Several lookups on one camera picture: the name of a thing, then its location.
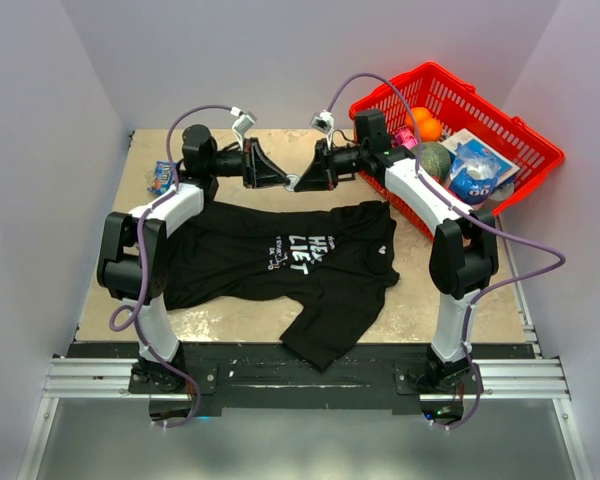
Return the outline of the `round iridescent brooch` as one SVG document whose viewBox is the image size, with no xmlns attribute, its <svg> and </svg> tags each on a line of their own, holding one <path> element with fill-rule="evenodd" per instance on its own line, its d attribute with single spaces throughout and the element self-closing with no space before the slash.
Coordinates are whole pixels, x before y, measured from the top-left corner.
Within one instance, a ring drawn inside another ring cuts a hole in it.
<svg viewBox="0 0 600 480">
<path fill-rule="evenodd" d="M 286 183 L 284 185 L 284 188 L 289 192 L 294 192 L 296 185 L 298 184 L 299 181 L 300 181 L 300 177 L 298 175 L 288 174 L 286 176 Z"/>
</svg>

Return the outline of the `black printed t-shirt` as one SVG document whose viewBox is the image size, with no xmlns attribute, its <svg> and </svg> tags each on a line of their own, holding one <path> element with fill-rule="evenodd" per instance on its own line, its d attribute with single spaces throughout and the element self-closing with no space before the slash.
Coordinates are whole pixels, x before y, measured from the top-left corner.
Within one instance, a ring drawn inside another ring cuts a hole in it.
<svg viewBox="0 0 600 480">
<path fill-rule="evenodd" d="M 398 283 L 395 230 L 383 201 L 290 213 L 213 202 L 169 239 L 165 305 L 287 297 L 302 310 L 280 340 L 324 371 L 373 325 Z"/>
</svg>

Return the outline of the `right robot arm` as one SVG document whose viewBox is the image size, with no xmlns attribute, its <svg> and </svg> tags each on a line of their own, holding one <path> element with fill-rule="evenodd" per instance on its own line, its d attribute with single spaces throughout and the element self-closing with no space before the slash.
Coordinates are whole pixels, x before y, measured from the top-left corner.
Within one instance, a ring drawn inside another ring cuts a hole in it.
<svg viewBox="0 0 600 480">
<path fill-rule="evenodd" d="M 417 167 L 415 151 L 393 142 L 380 110 L 356 114 L 354 124 L 355 142 L 336 147 L 333 115 L 315 114 L 311 126 L 324 137 L 307 170 L 291 184 L 296 192 L 333 190 L 341 176 L 364 172 L 424 222 L 433 236 L 429 273 L 440 303 L 424 370 L 412 383 L 419 391 L 449 392 L 472 369 L 477 300 L 499 268 L 494 217 L 473 211 Z"/>
</svg>

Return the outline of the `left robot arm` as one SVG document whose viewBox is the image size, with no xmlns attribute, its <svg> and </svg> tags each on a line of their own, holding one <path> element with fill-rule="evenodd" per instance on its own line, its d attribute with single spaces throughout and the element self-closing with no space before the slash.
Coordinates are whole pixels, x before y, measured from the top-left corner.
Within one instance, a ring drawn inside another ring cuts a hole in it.
<svg viewBox="0 0 600 480">
<path fill-rule="evenodd" d="M 232 147 L 219 148 L 211 131 L 196 124 L 182 134 L 182 160 L 173 166 L 173 184 L 156 200 L 105 219 L 97 281 L 120 305 L 109 327 L 132 327 L 139 340 L 133 376 L 165 392 L 191 388 L 181 343 L 168 319 L 164 292 L 170 270 L 169 239 L 211 202 L 218 178 L 239 177 L 248 188 L 294 184 L 260 147 L 239 129 Z"/>
</svg>

